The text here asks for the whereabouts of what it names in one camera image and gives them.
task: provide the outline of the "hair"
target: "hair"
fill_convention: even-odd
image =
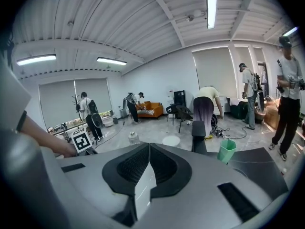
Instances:
[[[81,93],[81,97],[86,97],[86,96],[87,96],[87,94],[85,92]]]

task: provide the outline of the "jeans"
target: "jeans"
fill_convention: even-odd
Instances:
[[[244,121],[249,124],[250,128],[255,127],[254,104],[256,98],[257,98],[257,92],[254,92],[251,97],[248,97],[248,113]]]
[[[103,136],[101,129],[94,125],[94,123],[92,121],[92,116],[90,114],[87,115],[86,122],[87,122],[88,127],[89,127],[90,131],[92,132],[95,140],[97,140],[99,137]]]
[[[272,143],[277,145],[286,128],[285,136],[280,146],[281,153],[285,154],[291,145],[297,129],[297,123],[300,115],[300,100],[281,97],[278,113],[280,115],[280,121],[278,123],[275,136],[272,138]]]
[[[139,121],[139,120],[138,120],[138,111],[137,111],[137,108],[135,107],[135,105],[132,104],[132,103],[129,103],[129,102],[127,101],[127,106],[128,106],[128,108],[129,108],[130,113],[131,113],[132,116],[133,116],[134,121],[135,121],[135,122],[138,122],[138,121]]]

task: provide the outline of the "chair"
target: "chair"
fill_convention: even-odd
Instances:
[[[178,111],[176,109],[176,106],[179,104],[172,104],[171,106],[167,107],[166,110],[166,121],[168,121],[167,116],[168,115],[173,115],[173,119],[174,119],[174,115],[178,114]]]
[[[180,117],[180,126],[179,126],[179,133],[180,133],[180,129],[181,129],[181,123],[185,120],[193,120],[193,117],[191,116],[191,111],[184,106],[181,105],[177,105],[176,109],[178,111],[178,115]]]

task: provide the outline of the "ceiling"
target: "ceiling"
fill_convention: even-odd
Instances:
[[[201,16],[188,22],[187,16]],[[214,29],[206,27],[206,0],[28,0],[13,25],[14,71],[27,78],[55,71],[126,73],[169,52],[205,42],[276,43],[292,27],[275,0],[217,0]],[[15,61],[55,53],[50,62]],[[119,59],[126,66],[96,62]]]

